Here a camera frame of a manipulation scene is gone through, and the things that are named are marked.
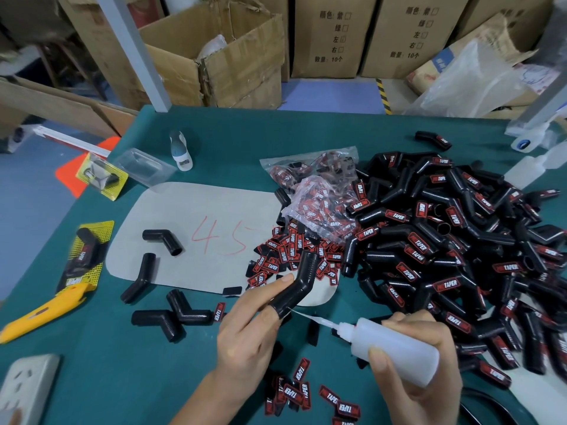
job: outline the green tabletop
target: green tabletop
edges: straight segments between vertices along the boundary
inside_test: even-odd
[[[266,157],[294,155],[324,149],[357,146],[361,160],[377,152],[403,150],[421,152],[430,147],[413,140],[416,130],[436,131],[453,143],[445,153],[458,164],[481,159],[491,171],[506,172],[521,154],[510,149],[504,135],[505,121],[417,118],[386,115],[276,112],[262,110],[173,107],[157,114],[151,106],[140,112],[128,133],[110,155],[110,162],[124,150],[136,147],[173,164],[168,133],[181,130],[195,161],[193,170],[177,172],[172,181],[195,182],[272,192],[276,185],[260,167]],[[561,187],[567,168],[549,171],[531,189]],[[116,221],[120,228],[145,187],[129,181],[115,202],[87,189],[14,288],[0,309],[0,326],[53,297],[67,253],[80,224]],[[546,203],[545,221],[567,225],[567,196]],[[241,276],[246,268],[242,263]],[[159,328],[139,328],[130,323],[137,309],[167,308],[167,286],[156,286],[135,305],[125,305],[120,294],[130,284],[103,270],[98,289],[79,308],[15,341],[0,346],[0,376],[10,364],[30,355],[56,353],[63,357],[44,425],[166,424],[216,362],[218,324],[185,327],[179,343],[166,341]],[[186,291],[189,302],[199,309],[214,310],[222,296]],[[235,299],[228,299],[230,311]],[[356,281],[342,278],[336,295],[328,303],[308,309],[335,322],[354,322],[360,316],[388,314],[371,303]],[[261,391],[241,410],[235,423],[330,423],[333,409],[317,391],[324,384],[342,399],[358,403],[360,423],[389,424],[386,405],[369,368],[360,370],[350,347],[322,328],[319,345],[306,343],[307,320],[299,316],[285,325],[278,336],[283,354],[273,368],[291,375],[301,357],[311,360],[306,379],[313,396],[311,411],[284,409],[279,418],[266,418]],[[482,389],[507,406],[518,423],[533,425],[531,415],[512,393],[496,389],[476,376],[466,375],[465,385]],[[489,409],[468,402],[483,424],[496,424]]]

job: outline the yellow and black striped tape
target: yellow and black striped tape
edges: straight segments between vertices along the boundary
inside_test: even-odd
[[[392,114],[392,109],[390,109],[390,103],[388,102],[388,97],[386,96],[386,91],[384,90],[384,85],[380,79],[376,79],[376,85],[378,85],[378,89],[380,90],[380,97],[382,97],[382,104],[384,105],[384,110],[386,111],[387,115]]]

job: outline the person's left hand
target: person's left hand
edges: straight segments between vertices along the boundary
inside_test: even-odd
[[[230,392],[225,394],[230,401],[244,403],[264,377],[281,324],[274,308],[266,304],[293,280],[293,274],[287,274],[248,290],[221,322],[216,337],[216,369],[212,373],[216,387]]]

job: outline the power outlet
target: power outlet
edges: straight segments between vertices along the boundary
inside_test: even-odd
[[[0,411],[19,408],[20,425],[37,425],[59,365],[59,355],[20,358],[14,362],[0,389]]]

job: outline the forearm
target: forearm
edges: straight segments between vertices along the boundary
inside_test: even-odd
[[[205,376],[170,425],[227,425],[244,401],[234,399],[230,388],[216,383],[215,371]]]

